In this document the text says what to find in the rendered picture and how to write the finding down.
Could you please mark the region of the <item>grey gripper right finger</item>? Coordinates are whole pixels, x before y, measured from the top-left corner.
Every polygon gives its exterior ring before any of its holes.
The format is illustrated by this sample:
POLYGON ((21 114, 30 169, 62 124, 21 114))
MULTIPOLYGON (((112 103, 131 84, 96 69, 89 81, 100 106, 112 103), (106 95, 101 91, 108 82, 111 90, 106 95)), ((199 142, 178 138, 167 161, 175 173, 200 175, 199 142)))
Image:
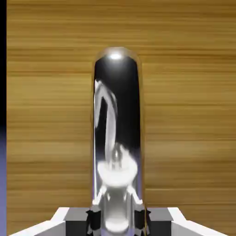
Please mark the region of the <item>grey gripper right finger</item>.
POLYGON ((134 223, 134 236, 228 236, 187 220, 177 207, 135 210, 134 223))

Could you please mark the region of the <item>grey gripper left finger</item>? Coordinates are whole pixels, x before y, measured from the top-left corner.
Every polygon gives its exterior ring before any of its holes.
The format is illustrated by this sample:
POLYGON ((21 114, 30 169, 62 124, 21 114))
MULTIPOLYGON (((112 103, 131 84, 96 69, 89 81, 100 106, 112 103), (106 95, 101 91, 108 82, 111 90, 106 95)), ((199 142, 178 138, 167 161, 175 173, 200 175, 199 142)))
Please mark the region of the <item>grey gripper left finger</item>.
POLYGON ((101 236, 99 207, 60 207, 50 220, 9 236, 101 236))

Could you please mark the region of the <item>curved shiny metal handle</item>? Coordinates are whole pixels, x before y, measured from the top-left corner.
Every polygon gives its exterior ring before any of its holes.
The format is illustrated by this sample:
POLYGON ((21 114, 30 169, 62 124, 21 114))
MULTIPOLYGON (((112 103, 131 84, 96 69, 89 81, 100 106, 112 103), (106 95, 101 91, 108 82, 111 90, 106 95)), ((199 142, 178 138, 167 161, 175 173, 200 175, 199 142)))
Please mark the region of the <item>curved shiny metal handle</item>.
POLYGON ((86 236, 144 236, 139 59, 108 47, 93 70, 92 204, 86 236))

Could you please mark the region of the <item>light wood cabinet door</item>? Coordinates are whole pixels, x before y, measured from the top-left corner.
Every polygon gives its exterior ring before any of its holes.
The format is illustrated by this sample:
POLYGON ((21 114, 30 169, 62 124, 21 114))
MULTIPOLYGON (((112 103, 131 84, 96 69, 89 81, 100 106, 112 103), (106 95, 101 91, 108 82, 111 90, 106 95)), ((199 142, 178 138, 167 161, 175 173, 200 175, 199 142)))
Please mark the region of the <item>light wood cabinet door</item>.
POLYGON ((146 203, 236 236, 236 0, 7 0, 7 233, 90 205, 106 47, 142 62, 146 203))

